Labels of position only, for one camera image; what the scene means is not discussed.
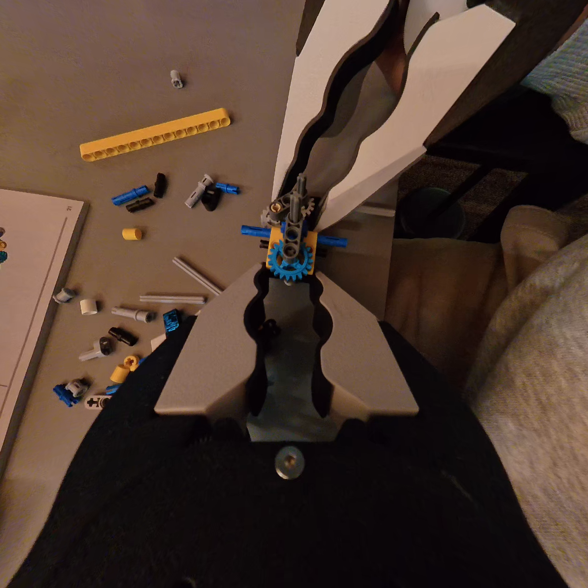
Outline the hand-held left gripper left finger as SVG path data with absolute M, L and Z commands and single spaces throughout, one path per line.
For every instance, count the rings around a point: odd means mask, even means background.
M 159 415 L 246 418 L 268 390 L 262 331 L 269 271 L 261 263 L 208 303 L 155 405 Z

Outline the beige blanket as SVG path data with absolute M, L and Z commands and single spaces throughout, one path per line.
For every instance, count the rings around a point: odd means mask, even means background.
M 562 216 L 527 205 L 507 213 L 497 244 L 395 239 L 384 320 L 462 389 L 504 299 L 568 241 Z

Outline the lego assembly with blue gear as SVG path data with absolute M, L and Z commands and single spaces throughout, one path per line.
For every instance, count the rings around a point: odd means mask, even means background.
M 346 238 L 322 235 L 308 227 L 314 201 L 306 189 L 306 177 L 299 175 L 288 193 L 277 197 L 261 215 L 261 226 L 242 225 L 244 236 L 266 243 L 265 265 L 286 284 L 294 284 L 314 272 L 320 248 L 346 248 Z

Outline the dark round bin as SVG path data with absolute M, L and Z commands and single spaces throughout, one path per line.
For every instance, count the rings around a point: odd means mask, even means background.
M 466 228 L 466 213 L 459 202 L 438 212 L 451 193 L 438 187 L 411 190 L 398 203 L 394 237 L 406 239 L 458 239 Z

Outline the long yellow lego beam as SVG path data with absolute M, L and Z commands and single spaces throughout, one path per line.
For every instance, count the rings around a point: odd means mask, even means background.
M 228 111 L 225 108 L 219 108 L 82 143 L 79 146 L 79 151 L 82 160 L 94 162 L 211 130 L 226 128 L 230 124 L 231 118 Z

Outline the long grey lego pin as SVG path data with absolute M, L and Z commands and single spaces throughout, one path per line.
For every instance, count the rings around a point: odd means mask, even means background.
M 134 320 L 136 322 L 141 322 L 144 324 L 149 324 L 156 319 L 156 313 L 152 311 L 140 310 L 140 309 L 131 309 L 127 307 L 120 307 L 114 306 L 111 308 L 111 314 Z

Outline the grey lego axle pin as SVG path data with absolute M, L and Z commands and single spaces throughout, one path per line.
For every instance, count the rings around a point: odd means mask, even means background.
M 204 174 L 203 178 L 198 182 L 195 190 L 186 199 L 185 206 L 190 209 L 193 208 L 201 200 L 206 190 L 213 184 L 213 178 L 209 174 Z

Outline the black furniture frame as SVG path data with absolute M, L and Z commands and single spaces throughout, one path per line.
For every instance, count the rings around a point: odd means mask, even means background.
M 470 237 L 496 243 L 512 208 L 556 211 L 587 195 L 587 105 L 512 87 L 428 154 L 526 173 Z

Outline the pale ribbed cloth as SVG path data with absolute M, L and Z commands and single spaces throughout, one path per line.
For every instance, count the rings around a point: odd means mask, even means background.
M 549 97 L 570 135 L 587 144 L 587 19 L 520 84 Z

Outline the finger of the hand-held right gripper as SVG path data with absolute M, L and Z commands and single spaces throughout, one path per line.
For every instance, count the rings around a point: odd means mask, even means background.
M 409 50 L 398 102 L 327 193 L 322 231 L 379 194 L 444 136 L 518 81 L 575 21 L 574 1 L 484 1 L 430 17 Z
M 397 1 L 324 1 L 295 59 L 272 199 L 290 192 L 318 139 L 331 127 L 342 93 L 382 52 Z

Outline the long blue lego pin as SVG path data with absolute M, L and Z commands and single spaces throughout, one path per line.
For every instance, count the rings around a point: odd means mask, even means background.
M 129 190 L 128 192 L 124 192 L 120 195 L 114 196 L 111 198 L 111 202 L 115 206 L 122 206 L 129 202 L 132 202 L 143 195 L 147 195 L 150 193 L 150 189 L 146 186 L 140 186 Z

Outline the grey and black lego connector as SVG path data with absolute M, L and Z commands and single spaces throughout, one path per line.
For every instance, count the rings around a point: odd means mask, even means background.
M 78 359 L 81 362 L 87 362 L 92 359 L 107 357 L 113 352 L 113 349 L 111 339 L 107 336 L 102 336 L 94 342 L 91 350 L 81 353 Z

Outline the grey fleece blanket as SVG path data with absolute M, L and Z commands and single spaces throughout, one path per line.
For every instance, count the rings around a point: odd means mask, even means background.
M 587 236 L 504 299 L 466 396 L 550 561 L 587 587 Z

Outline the person's right hand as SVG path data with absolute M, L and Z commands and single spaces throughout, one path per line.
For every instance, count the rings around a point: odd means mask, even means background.
M 391 40 L 379 57 L 379 68 L 396 96 L 401 93 L 407 62 L 408 57 L 401 36 Z

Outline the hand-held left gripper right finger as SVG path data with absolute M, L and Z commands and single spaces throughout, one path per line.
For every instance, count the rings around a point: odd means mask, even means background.
M 312 303 L 318 414 L 332 420 L 416 415 L 417 402 L 377 317 L 321 271 L 312 279 Z

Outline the lego instruction booklet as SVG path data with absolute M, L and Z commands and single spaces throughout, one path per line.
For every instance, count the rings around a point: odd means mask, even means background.
M 1 189 L 1 475 L 4 475 L 89 205 Z

